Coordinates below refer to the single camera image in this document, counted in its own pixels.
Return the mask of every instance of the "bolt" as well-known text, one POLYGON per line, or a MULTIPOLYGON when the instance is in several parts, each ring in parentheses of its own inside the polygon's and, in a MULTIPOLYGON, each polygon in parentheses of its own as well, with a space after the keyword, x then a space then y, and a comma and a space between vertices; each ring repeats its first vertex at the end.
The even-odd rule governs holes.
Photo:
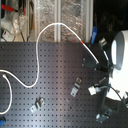
POLYGON ((2 45, 1 48, 4 49, 4 45, 2 45))

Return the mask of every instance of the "metal bracket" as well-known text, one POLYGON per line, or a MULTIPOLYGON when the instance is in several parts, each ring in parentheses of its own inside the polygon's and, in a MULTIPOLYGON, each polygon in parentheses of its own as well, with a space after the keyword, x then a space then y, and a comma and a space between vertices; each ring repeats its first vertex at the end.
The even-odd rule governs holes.
POLYGON ((94 88, 94 86, 89 87, 88 91, 90 92, 90 95, 95 95, 96 94, 96 89, 94 88))
POLYGON ((74 87, 72 88, 71 95, 73 97, 76 96, 77 92, 79 91, 80 84, 82 83, 82 80, 80 78, 76 78, 76 83, 74 84, 74 87))
POLYGON ((40 100, 38 100, 31 108, 30 108, 30 111, 32 112, 32 113, 35 113, 37 110, 39 110, 41 107, 42 107, 42 105, 44 105, 44 99, 43 98, 41 98, 40 100))

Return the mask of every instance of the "optical breadboard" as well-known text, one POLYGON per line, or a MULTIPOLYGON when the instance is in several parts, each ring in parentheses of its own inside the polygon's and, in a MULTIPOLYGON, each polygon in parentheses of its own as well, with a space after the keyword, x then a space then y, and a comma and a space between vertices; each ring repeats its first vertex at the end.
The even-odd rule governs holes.
MULTIPOLYGON (((25 84, 35 82, 36 43, 0 43, 0 69, 15 74, 25 84)), ((37 84, 30 89, 23 87, 12 76, 13 101, 6 122, 1 128, 127 128, 128 110, 122 105, 103 124, 96 122, 101 112, 103 93, 91 96, 88 87, 101 80, 105 74, 82 66, 83 58, 95 62, 80 43, 39 43, 40 74, 37 84), (82 84, 75 97, 71 96, 76 78, 82 84), (35 113, 30 108, 43 98, 45 104, 35 113)), ((105 57, 99 46, 91 47, 101 63, 105 57)), ((0 73, 0 111, 9 104, 9 87, 0 73)))

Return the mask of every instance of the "wire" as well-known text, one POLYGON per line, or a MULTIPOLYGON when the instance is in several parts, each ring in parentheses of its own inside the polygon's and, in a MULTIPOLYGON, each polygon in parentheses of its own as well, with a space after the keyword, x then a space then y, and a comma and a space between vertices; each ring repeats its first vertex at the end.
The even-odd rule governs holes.
POLYGON ((9 85, 9 90, 10 90, 10 102, 9 102, 9 105, 8 105, 8 108, 4 111, 4 112, 0 112, 0 115, 3 115, 5 113, 7 113, 11 107, 11 104, 12 104, 12 88, 11 88, 11 84, 8 80, 8 78, 6 77, 5 74, 3 74, 3 78, 7 81, 8 85, 9 85))
POLYGON ((1 39, 3 39, 5 42, 7 42, 7 40, 5 40, 3 37, 1 37, 1 39))
POLYGON ((29 38, 30 38, 30 34, 29 34, 29 36, 27 37, 27 42, 28 42, 29 38))
POLYGON ((31 5, 31 8, 32 8, 32 12, 34 12, 34 4, 33 4, 32 0, 30 1, 30 5, 31 5))
POLYGON ((24 36, 23 36, 23 33, 22 33, 21 30, 20 30, 20 34, 21 34, 21 37, 22 37, 22 39, 23 39, 23 42, 25 42, 25 39, 24 39, 24 36))
POLYGON ((108 88, 108 87, 110 87, 110 88, 118 95, 118 97, 119 97, 120 100, 122 101, 121 96, 117 93, 117 91, 116 91, 112 86, 102 86, 102 87, 100 87, 100 89, 104 89, 104 88, 108 88))
POLYGON ((83 41, 80 39, 80 37, 73 31, 71 30, 67 25, 63 24, 63 23, 52 23, 52 24, 49 24, 48 26, 46 26, 38 35, 37 37, 37 41, 36 41, 36 59, 37 59, 37 76, 36 76, 36 80, 33 84, 31 85, 26 85, 24 84, 16 75, 14 75, 13 73, 11 73, 10 71, 8 70, 4 70, 4 69, 0 69, 0 72, 2 73, 7 73, 9 75, 11 75, 12 77, 14 77, 21 85, 23 85, 25 88, 32 88, 34 87, 37 82, 38 82, 38 79, 39 79, 39 55, 38 55, 38 43, 39 43, 39 38, 41 36, 41 34, 47 29, 49 28, 50 26, 53 26, 53 25, 63 25, 65 26, 69 31, 71 31, 79 40, 80 42, 84 45, 84 47, 90 52, 90 54, 94 57, 94 59, 96 60, 97 63, 99 63, 99 61, 96 59, 96 57, 94 56, 94 54, 89 50, 89 48, 83 43, 83 41))
POLYGON ((16 39, 16 36, 14 36, 14 38, 13 38, 13 41, 12 41, 12 42, 14 42, 14 41, 15 41, 15 39, 16 39))
POLYGON ((95 55, 91 52, 91 50, 84 44, 84 42, 81 40, 81 38, 73 31, 71 30, 67 25, 65 25, 64 23, 52 23, 52 24, 49 24, 48 26, 46 26, 41 32, 39 35, 41 35, 47 28, 49 28, 50 26, 53 26, 53 25, 62 25, 62 26, 65 26, 70 32, 72 32, 77 38, 78 40, 83 44, 83 46, 88 50, 88 52, 92 55, 92 57, 95 59, 96 63, 98 64, 99 61, 97 60, 97 58, 95 57, 95 55))

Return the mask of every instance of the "black cable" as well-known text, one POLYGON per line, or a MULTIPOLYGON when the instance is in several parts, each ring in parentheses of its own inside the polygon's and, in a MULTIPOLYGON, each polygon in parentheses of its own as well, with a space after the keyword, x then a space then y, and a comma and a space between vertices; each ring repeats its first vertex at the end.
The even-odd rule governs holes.
POLYGON ((22 0, 19 0, 19 10, 22 8, 22 0))
POLYGON ((22 33, 21 30, 20 30, 20 34, 21 34, 21 37, 22 37, 22 39, 23 39, 23 42, 25 42, 25 39, 24 39, 24 36, 23 36, 23 33, 22 33))
POLYGON ((108 88, 108 87, 110 87, 110 88, 118 95, 118 97, 119 97, 120 100, 122 101, 121 96, 117 93, 117 91, 116 91, 112 86, 102 86, 102 87, 99 87, 99 88, 100 88, 100 89, 104 89, 104 88, 108 88))
POLYGON ((14 36, 14 39, 13 39, 13 41, 12 41, 12 42, 14 42, 14 41, 15 41, 15 39, 16 39, 16 36, 14 36))
POLYGON ((23 0, 23 9, 26 7, 26 1, 23 0))
POLYGON ((31 29, 33 28, 33 14, 32 14, 32 22, 31 22, 31 29))
POLYGON ((27 42, 28 42, 29 38, 30 38, 30 34, 29 34, 29 36, 27 37, 27 42))
POLYGON ((5 42, 7 42, 7 40, 5 40, 3 37, 1 37, 1 39, 3 39, 5 42))
POLYGON ((30 5, 31 5, 31 8, 32 8, 32 12, 34 12, 34 4, 33 4, 32 0, 30 1, 30 5))

